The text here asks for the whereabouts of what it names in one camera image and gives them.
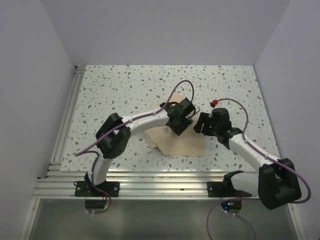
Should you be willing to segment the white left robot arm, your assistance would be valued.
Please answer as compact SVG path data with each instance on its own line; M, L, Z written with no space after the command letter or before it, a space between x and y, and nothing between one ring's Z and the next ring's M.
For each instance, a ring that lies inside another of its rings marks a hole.
M103 193L110 160L125 151L130 137L156 127L169 127L175 135L180 136L193 123L194 113L196 107L188 98L184 98L180 102L164 102L142 114L123 117L117 113L111 114L95 134L94 145L100 153L87 173L87 192L95 197Z

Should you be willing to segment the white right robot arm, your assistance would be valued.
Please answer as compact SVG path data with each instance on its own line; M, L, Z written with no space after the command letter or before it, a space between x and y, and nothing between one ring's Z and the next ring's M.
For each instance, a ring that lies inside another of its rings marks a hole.
M216 137L256 171L251 175L236 170L225 174L221 182L208 182L209 197L258 197L269 210L301 198L293 162L288 158L277 159L249 140L243 130L232 126L227 109L214 108L211 113L200 113L193 129L197 134Z

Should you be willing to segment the beige cloth mat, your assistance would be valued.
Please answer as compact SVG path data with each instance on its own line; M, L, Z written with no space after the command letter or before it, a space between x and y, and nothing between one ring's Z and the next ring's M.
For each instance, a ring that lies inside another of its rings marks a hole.
M176 135L168 126L154 127L144 133L152 149L165 156L204 157L205 137L194 131L199 115L192 117L193 123L181 134Z

